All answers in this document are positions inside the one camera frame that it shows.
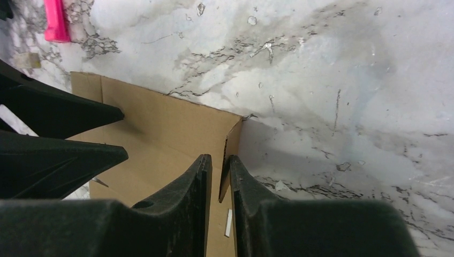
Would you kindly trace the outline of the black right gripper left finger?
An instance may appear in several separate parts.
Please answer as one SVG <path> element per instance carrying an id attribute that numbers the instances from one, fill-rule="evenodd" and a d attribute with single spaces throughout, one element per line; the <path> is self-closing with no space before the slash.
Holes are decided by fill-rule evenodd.
<path id="1" fill-rule="evenodd" d="M 1 256 L 205 256 L 212 159 L 128 207 L 117 200 L 1 201 Z"/>

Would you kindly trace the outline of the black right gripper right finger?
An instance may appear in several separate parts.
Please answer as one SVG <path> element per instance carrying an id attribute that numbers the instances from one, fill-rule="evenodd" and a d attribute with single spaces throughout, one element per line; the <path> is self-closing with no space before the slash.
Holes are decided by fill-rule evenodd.
<path id="1" fill-rule="evenodd" d="M 397 210 L 378 200 L 288 200 L 230 156 L 236 256 L 418 256 Z"/>

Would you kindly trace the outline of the brown cardboard box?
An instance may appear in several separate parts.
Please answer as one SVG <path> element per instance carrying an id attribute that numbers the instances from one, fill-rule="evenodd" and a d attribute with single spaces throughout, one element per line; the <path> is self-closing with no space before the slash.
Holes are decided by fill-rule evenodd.
<path id="1" fill-rule="evenodd" d="M 231 197 L 219 201 L 225 155 L 238 152 L 242 118 L 97 74 L 72 72 L 73 94 L 118 107 L 124 119 L 74 136 L 74 140 L 121 146 L 128 159 L 89 182 L 92 199 L 131 206 L 179 177 L 201 154 L 213 162 L 208 256 L 234 256 L 226 236 Z"/>

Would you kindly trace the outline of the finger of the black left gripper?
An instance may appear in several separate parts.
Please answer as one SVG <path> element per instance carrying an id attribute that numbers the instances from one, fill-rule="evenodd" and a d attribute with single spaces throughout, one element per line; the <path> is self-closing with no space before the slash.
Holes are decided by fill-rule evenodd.
<path id="1" fill-rule="evenodd" d="M 124 119 L 122 111 L 51 87 L 1 62 L 1 105 L 41 137 L 67 139 Z"/>
<path id="2" fill-rule="evenodd" d="M 120 146 L 1 132 L 1 199 L 63 199 L 126 161 Z"/>

